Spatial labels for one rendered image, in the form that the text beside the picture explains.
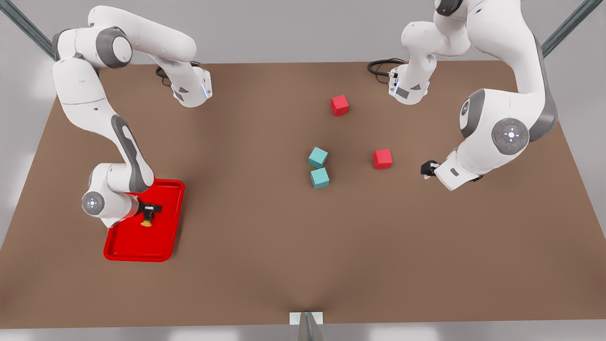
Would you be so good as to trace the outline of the red plastic tray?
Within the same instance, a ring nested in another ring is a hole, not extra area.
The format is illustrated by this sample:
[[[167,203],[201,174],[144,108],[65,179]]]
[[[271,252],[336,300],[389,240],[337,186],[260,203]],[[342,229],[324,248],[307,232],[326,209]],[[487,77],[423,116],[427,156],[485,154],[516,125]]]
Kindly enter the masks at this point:
[[[144,203],[160,205],[143,226],[143,215],[132,216],[108,231],[104,257],[115,261],[163,262],[172,255],[178,230],[185,185],[179,179],[156,179],[146,192],[139,194]]]

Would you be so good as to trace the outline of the silver frame post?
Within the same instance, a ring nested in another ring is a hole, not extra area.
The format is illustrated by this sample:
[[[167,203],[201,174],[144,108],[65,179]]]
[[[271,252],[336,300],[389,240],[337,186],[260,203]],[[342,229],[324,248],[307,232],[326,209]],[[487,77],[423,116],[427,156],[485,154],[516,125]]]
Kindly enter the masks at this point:
[[[602,2],[603,0],[583,0],[583,2],[543,43],[541,46],[543,57],[548,56],[556,47],[558,47],[558,45],[560,45],[560,43],[562,43],[562,41]]]
[[[0,0],[0,11],[4,13],[23,33],[40,47],[52,60],[55,60],[52,41],[46,37],[32,21],[11,0]]]
[[[324,341],[319,325],[324,324],[323,312],[290,312],[289,324],[296,324],[297,341]]]

